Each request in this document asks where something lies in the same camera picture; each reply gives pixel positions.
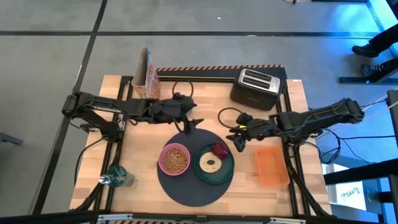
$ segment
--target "concrete floor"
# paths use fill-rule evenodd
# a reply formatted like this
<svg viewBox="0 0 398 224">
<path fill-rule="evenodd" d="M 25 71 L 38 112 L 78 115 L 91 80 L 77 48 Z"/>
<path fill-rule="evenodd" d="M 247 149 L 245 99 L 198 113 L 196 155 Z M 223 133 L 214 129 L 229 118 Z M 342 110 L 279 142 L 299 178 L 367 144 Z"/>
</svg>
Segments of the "concrete floor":
<svg viewBox="0 0 398 224">
<path fill-rule="evenodd" d="M 0 30 L 92 30 L 100 5 L 100 0 L 0 0 Z M 100 30 L 377 32 L 377 27 L 363 3 L 112 0 Z M 0 216 L 29 212 L 87 43 L 88 37 L 0 36 L 0 131 L 25 141 L 22 146 L 0 144 Z M 374 60 L 352 54 L 353 45 L 366 43 L 304 37 L 97 37 L 81 90 L 98 94 L 103 75 L 132 75 L 141 48 L 148 47 L 156 67 L 283 64 L 289 78 L 303 80 L 310 107 L 343 97 L 364 105 L 394 88 L 338 83 L 340 76 L 360 76 L 361 63 L 392 58 L 388 51 Z M 375 105 L 367 115 L 385 107 Z M 392 133 L 388 112 L 338 131 L 346 137 Z M 44 212 L 68 210 L 85 139 L 84 132 L 68 130 Z M 398 157 L 393 139 L 349 143 L 371 162 Z M 327 151 L 336 141 L 329 135 L 318 145 Z M 345 146 L 341 154 L 353 157 Z"/>
</svg>

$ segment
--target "orange container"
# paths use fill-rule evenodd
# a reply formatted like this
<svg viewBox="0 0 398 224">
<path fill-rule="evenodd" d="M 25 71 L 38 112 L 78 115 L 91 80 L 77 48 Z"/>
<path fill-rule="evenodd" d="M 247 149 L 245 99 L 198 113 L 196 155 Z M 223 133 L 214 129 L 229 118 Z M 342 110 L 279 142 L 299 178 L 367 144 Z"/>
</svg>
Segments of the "orange container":
<svg viewBox="0 0 398 224">
<path fill-rule="evenodd" d="M 279 146 L 264 146 L 254 153 L 260 182 L 267 187 L 289 184 L 284 154 Z"/>
</svg>

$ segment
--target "cereal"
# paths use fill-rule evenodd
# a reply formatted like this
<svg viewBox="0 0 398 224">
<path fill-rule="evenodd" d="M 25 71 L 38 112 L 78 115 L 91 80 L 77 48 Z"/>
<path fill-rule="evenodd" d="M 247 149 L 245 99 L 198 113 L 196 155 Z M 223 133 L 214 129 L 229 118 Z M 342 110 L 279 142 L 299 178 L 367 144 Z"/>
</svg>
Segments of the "cereal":
<svg viewBox="0 0 398 224">
<path fill-rule="evenodd" d="M 187 166 L 187 157 L 180 149 L 171 148 L 164 157 L 164 166 L 172 174 L 181 173 Z"/>
</svg>

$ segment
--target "round black mat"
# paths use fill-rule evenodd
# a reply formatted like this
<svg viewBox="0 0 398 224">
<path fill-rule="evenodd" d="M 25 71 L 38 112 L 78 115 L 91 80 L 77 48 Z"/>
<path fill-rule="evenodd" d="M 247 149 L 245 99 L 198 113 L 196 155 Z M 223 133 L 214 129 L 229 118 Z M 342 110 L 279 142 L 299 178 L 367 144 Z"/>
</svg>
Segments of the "round black mat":
<svg viewBox="0 0 398 224">
<path fill-rule="evenodd" d="M 214 142 L 220 142 L 228 148 L 219 136 L 204 129 L 195 129 L 190 136 L 186 136 L 184 133 L 176 134 L 166 143 L 166 145 L 170 143 L 184 145 L 191 156 L 189 168 L 178 176 L 169 176 L 163 173 L 157 165 L 157 177 L 170 198 L 182 205 L 199 207 L 213 203 L 223 196 L 231 184 L 233 174 L 229 180 L 222 184 L 209 184 L 201 180 L 193 168 L 193 160 L 197 150 Z"/>
</svg>

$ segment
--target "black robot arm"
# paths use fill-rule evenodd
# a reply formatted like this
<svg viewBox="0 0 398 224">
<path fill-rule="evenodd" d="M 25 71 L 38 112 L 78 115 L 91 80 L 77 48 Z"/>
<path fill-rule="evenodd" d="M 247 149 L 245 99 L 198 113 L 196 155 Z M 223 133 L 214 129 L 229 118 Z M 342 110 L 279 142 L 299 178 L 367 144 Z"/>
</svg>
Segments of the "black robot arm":
<svg viewBox="0 0 398 224">
<path fill-rule="evenodd" d="M 98 128 L 108 141 L 117 142 L 119 140 L 119 125 L 105 120 L 93 110 L 123 114 L 130 121 L 135 121 L 131 121 L 133 125 L 138 122 L 175 123 L 180 132 L 189 135 L 191 129 L 203 121 L 203 119 L 188 120 L 187 113 L 195 106 L 191 97 L 180 93 L 174 93 L 173 97 L 167 100 L 131 99 L 123 101 L 79 92 L 68 95 L 62 113 L 70 119 L 85 120 L 90 126 Z M 179 122 L 183 122 L 183 130 L 178 127 L 177 123 Z"/>
<path fill-rule="evenodd" d="M 229 131 L 234 134 L 227 138 L 234 142 L 239 152 L 243 151 L 245 142 L 251 139 L 261 141 L 266 137 L 287 136 L 289 143 L 299 144 L 310 134 L 317 133 L 323 128 L 337 123 L 356 124 L 363 118 L 364 112 L 361 107 L 356 101 L 349 98 L 304 113 L 273 114 L 269 116 L 268 120 L 254 119 L 246 113 L 241 113 L 236 119 L 239 126 L 231 128 Z"/>
</svg>

